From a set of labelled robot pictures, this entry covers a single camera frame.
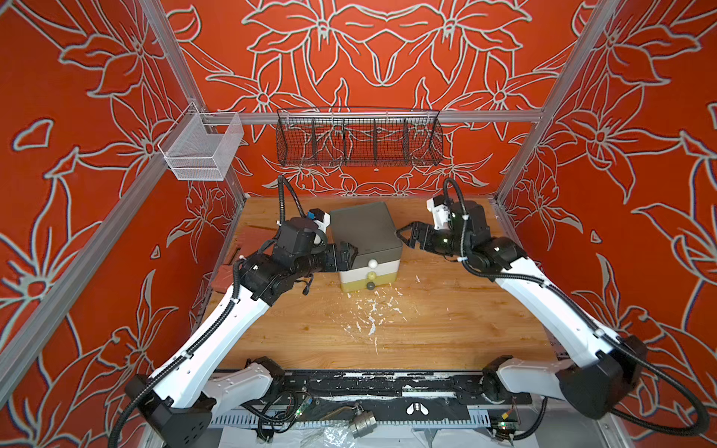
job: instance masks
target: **basket divider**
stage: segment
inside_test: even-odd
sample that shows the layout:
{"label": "basket divider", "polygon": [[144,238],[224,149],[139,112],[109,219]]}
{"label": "basket divider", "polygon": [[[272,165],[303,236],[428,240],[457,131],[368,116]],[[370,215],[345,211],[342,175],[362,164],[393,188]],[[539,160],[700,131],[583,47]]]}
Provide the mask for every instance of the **basket divider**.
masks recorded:
{"label": "basket divider", "polygon": [[286,158],[289,155],[289,142],[286,141],[286,134],[284,134],[284,123],[285,119],[281,117],[281,114],[279,114],[279,111],[276,112],[276,115],[279,117],[278,125],[279,125],[279,131],[281,132],[281,141],[284,145],[284,150],[282,152],[282,158],[281,158],[281,164],[286,165]]}
{"label": "basket divider", "polygon": [[435,148],[433,145],[433,134],[436,132],[436,124],[438,124],[438,114],[436,114],[435,118],[433,119],[433,126],[431,126],[431,135],[428,137],[428,152],[431,153],[431,159],[433,160],[433,165],[438,164],[438,160],[436,159],[435,154]]}
{"label": "basket divider", "polygon": [[408,120],[404,118],[404,135],[403,135],[403,150],[404,150],[404,159],[406,162],[411,160],[411,154],[409,152],[409,132],[408,132]]}
{"label": "basket divider", "polygon": [[311,119],[311,155],[318,165],[318,142],[316,141],[316,119]]}
{"label": "basket divider", "polygon": [[343,164],[348,161],[348,145],[346,144],[346,119],[341,118],[341,138],[343,139]]}
{"label": "basket divider", "polygon": [[379,162],[379,130],[376,128],[376,118],[374,118],[374,165]]}

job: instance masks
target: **black wire basket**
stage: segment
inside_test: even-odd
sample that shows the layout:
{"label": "black wire basket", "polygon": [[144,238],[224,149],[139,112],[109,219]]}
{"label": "black wire basket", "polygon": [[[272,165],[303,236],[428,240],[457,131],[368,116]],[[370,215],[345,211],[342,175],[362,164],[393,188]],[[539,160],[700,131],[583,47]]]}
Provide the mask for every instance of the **black wire basket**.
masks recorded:
{"label": "black wire basket", "polygon": [[438,110],[279,109],[282,166],[435,166],[443,160]]}

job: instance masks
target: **white paint splatter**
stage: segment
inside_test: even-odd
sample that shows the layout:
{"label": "white paint splatter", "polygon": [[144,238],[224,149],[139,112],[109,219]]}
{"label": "white paint splatter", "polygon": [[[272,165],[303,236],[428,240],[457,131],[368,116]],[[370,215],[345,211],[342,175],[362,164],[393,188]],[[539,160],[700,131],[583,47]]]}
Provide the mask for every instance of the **white paint splatter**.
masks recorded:
{"label": "white paint splatter", "polygon": [[374,320],[373,316],[369,316],[369,320],[371,321],[371,330],[369,330],[370,336],[376,332],[376,320]]}

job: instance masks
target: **wire mesh basket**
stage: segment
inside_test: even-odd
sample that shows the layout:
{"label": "wire mesh basket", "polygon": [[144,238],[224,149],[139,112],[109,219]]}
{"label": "wire mesh basket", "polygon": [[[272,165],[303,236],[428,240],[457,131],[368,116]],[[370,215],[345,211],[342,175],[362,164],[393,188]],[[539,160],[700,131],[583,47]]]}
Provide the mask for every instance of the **wire mesh basket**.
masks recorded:
{"label": "wire mesh basket", "polygon": [[205,125],[203,115],[208,114],[200,113],[191,104],[175,122],[175,132],[168,133],[176,137],[159,145],[164,160],[180,181],[224,180],[244,138],[238,114],[220,129]]}
{"label": "wire mesh basket", "polygon": [[435,166],[443,160],[438,110],[279,109],[282,166]]}

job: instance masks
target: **wooden table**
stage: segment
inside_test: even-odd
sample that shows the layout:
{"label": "wooden table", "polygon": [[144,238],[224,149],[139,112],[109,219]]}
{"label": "wooden table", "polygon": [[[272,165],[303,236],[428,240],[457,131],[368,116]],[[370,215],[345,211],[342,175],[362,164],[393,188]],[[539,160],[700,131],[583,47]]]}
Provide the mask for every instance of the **wooden table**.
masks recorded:
{"label": "wooden table", "polygon": [[[431,221],[425,199],[302,200],[305,210],[325,211],[383,200],[396,227]],[[490,204],[488,225],[501,234]],[[290,197],[287,216],[296,210]],[[276,228],[277,199],[251,198],[237,233],[247,225]],[[511,354],[554,360],[543,326],[493,283],[461,266],[403,248],[398,280],[374,291],[341,292],[338,274],[316,274],[311,293],[299,283],[242,336],[220,368],[244,368],[247,358],[269,356],[283,368],[480,369]],[[223,294],[214,293],[208,315]]]}

